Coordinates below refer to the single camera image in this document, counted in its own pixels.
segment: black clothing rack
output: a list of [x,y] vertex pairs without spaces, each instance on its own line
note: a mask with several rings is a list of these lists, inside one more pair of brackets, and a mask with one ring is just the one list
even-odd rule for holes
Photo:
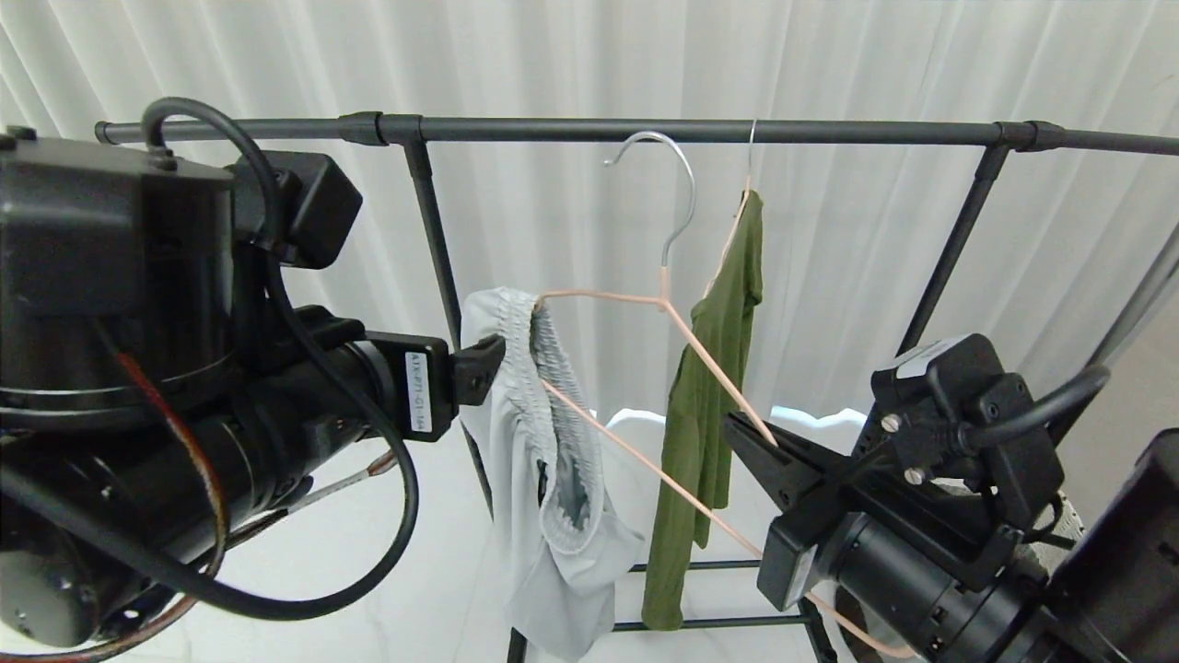
[[[459,346],[461,308],[450,269],[442,214],[434,189],[427,144],[430,142],[467,143],[620,143],[638,131],[666,133],[679,143],[747,143],[753,120],[685,120],[685,119],[579,119],[579,118],[455,118],[391,114],[377,111],[358,112],[338,118],[322,119],[248,119],[238,120],[255,139],[342,139],[360,145],[401,145],[406,152],[409,173],[417,195],[426,236],[434,262],[434,274],[446,310],[450,339]],[[763,144],[859,144],[859,145],[976,145],[983,147],[974,173],[974,182],[959,211],[942,254],[929,277],[916,311],[904,333],[897,354],[915,347],[937,301],[949,282],[954,265],[961,256],[975,221],[987,201],[992,185],[1010,152],[1040,152],[1055,149],[1138,152],[1146,155],[1179,156],[1179,138],[1107,133],[1101,131],[1068,130],[1047,122],[937,123],[937,122],[816,122],[816,120],[758,120],[755,143]],[[94,136],[101,143],[141,143],[138,123],[112,124],[100,122]],[[167,140],[213,140],[222,136],[200,122],[171,122],[164,125]],[[487,474],[474,440],[467,434],[467,446],[475,465],[475,473],[483,491],[488,510],[492,492]],[[716,569],[755,569],[756,560],[693,563],[691,571]],[[639,564],[632,572],[643,572]],[[835,663],[831,648],[818,611],[810,602],[799,602],[798,616],[733,617],[719,619],[687,619],[685,629],[714,629],[760,626],[771,624],[804,624],[810,635],[815,656],[821,663]],[[614,625],[614,631],[645,630],[639,622]],[[512,631],[508,663],[522,663],[527,641]]]

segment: hanger bar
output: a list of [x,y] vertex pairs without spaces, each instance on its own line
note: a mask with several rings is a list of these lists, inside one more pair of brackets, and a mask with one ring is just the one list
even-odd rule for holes
[[[651,130],[678,143],[747,143],[749,119],[460,118],[376,111],[318,119],[238,120],[256,139],[342,139],[363,145],[427,142],[621,143]],[[100,122],[103,143],[141,143],[139,123]],[[216,140],[200,122],[164,124],[169,140]],[[1009,145],[1017,151],[1055,147],[1179,156],[1179,137],[1062,129],[1042,122],[946,123],[864,120],[759,120],[756,143],[859,145]]]

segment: wall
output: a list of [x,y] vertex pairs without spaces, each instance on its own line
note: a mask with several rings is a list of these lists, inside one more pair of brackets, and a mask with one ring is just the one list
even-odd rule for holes
[[1109,383],[1060,446],[1065,491],[1086,523],[1109,504],[1154,435],[1179,426],[1179,296],[1112,368]]

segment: curtain fold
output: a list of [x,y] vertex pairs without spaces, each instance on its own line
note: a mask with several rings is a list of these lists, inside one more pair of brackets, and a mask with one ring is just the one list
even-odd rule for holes
[[[750,0],[0,0],[0,120],[91,138],[164,94],[235,117],[434,116],[992,122],[1179,134],[1179,2]],[[396,147],[332,155],[365,196],[341,260],[290,271],[301,302],[446,336]],[[225,164],[224,144],[176,145]],[[496,285],[653,294],[687,205],[665,147],[433,144],[460,295]],[[687,145],[699,182],[672,249],[686,314],[719,260],[743,145]],[[981,155],[971,147],[758,145],[766,300],[747,392],[816,415],[871,402]],[[1098,348],[1179,223],[1179,159],[1012,155],[927,339],[988,334],[1045,393]],[[602,416],[661,412],[681,348],[651,310],[554,302]]]

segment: olive green garment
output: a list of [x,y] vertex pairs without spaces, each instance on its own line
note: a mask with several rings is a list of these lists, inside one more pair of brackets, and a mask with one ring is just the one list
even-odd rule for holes
[[[762,302],[762,198],[750,191],[729,254],[707,296],[692,308],[692,332],[725,375],[745,380],[753,307]],[[691,347],[680,355],[667,398],[663,468],[711,508],[729,505],[732,449],[722,439],[723,416],[736,403]],[[676,630],[692,541],[709,543],[710,520],[666,484],[659,485],[651,559],[643,598],[643,623]]]

